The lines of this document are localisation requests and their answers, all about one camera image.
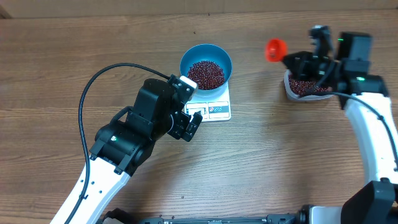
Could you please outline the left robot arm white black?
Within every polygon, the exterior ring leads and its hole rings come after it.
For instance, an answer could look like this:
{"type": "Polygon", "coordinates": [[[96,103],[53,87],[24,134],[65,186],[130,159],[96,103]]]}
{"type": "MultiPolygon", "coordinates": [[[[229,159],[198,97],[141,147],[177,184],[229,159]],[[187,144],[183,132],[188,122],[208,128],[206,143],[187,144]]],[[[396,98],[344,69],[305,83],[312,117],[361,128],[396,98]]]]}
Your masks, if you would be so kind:
{"type": "Polygon", "coordinates": [[[96,133],[89,164],[52,223],[96,223],[113,197],[150,157],[157,140],[169,134],[191,141],[202,116],[182,110],[197,89],[198,85],[184,76],[171,76],[166,82],[146,79],[134,106],[123,108],[96,133]]]}

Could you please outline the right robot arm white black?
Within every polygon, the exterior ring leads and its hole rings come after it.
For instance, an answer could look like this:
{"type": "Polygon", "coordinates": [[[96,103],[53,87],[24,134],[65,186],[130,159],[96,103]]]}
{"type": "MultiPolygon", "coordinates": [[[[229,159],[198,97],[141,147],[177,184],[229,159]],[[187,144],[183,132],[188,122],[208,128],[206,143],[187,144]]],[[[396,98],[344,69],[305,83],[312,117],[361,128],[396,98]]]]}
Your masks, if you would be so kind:
{"type": "Polygon", "coordinates": [[[382,77],[369,74],[373,38],[342,32],[334,50],[326,26],[314,27],[313,52],[288,53],[284,41],[266,48],[269,61],[282,62],[292,77],[315,81],[330,91],[307,90],[302,97],[335,95],[350,120],[363,160],[365,184],[341,207],[309,206],[300,223],[397,223],[397,128],[382,77]]]}

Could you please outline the clear plastic container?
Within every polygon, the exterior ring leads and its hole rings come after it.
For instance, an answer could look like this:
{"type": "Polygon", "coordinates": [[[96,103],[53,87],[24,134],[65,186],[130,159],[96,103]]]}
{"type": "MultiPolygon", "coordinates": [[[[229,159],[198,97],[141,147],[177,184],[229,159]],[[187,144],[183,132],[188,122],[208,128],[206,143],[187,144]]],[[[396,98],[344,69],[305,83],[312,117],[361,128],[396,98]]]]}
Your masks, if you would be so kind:
{"type": "Polygon", "coordinates": [[[299,81],[294,80],[292,73],[289,70],[285,71],[284,74],[284,86],[287,98],[292,101],[318,101],[326,100],[332,97],[332,95],[308,95],[303,96],[307,91],[311,90],[317,82],[315,81],[299,81]]]}

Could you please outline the red beans in bowl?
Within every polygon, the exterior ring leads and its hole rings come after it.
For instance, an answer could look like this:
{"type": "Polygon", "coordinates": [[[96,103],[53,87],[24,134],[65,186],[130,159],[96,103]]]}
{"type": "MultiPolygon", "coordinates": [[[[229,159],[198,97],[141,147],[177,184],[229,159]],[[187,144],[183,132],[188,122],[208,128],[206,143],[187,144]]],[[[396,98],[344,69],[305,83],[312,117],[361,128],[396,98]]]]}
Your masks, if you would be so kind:
{"type": "Polygon", "coordinates": [[[187,77],[198,84],[199,90],[214,90],[226,81],[223,69],[209,60],[194,63],[187,77]]]}

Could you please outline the white digital kitchen scale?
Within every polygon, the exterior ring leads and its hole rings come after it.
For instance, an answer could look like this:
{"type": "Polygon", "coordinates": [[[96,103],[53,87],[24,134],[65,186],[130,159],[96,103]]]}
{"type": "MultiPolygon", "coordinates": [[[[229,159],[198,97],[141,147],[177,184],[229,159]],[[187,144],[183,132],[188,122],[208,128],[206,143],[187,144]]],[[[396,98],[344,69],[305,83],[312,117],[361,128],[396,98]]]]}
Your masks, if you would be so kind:
{"type": "Polygon", "coordinates": [[[202,115],[203,122],[229,121],[231,103],[228,83],[214,90],[198,90],[185,105],[183,112],[189,115],[198,112],[202,115]]]}

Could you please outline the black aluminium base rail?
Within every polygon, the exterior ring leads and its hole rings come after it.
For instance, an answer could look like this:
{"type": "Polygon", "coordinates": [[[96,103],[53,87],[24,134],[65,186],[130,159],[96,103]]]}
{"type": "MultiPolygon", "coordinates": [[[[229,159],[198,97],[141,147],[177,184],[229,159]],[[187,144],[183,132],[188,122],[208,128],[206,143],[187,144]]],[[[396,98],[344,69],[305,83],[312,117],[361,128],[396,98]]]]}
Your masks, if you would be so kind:
{"type": "Polygon", "coordinates": [[[306,223],[302,214],[270,214],[265,217],[170,218],[162,216],[138,220],[119,208],[108,211],[96,224],[299,224],[306,223]]]}

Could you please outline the blue bowl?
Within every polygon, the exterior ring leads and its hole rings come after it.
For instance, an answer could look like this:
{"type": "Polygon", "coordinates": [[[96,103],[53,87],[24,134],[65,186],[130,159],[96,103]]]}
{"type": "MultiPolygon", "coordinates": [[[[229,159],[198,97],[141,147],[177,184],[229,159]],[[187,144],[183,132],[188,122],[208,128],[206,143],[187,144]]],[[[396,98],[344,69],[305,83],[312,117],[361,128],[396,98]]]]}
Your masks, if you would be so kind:
{"type": "Polygon", "coordinates": [[[199,44],[187,50],[180,60],[180,74],[198,85],[199,95],[223,91],[232,75],[229,54],[214,44],[199,44]]]}

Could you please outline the orange measuring scoop blue handle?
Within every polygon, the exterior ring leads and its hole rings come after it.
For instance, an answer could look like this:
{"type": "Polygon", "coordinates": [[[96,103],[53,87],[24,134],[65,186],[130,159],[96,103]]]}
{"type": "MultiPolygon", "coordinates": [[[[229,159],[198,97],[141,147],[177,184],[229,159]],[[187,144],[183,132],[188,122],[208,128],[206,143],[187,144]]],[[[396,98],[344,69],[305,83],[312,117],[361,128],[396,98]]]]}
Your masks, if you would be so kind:
{"type": "Polygon", "coordinates": [[[287,55],[287,44],[280,39],[271,39],[265,46],[265,58],[268,62],[281,62],[287,55]]]}

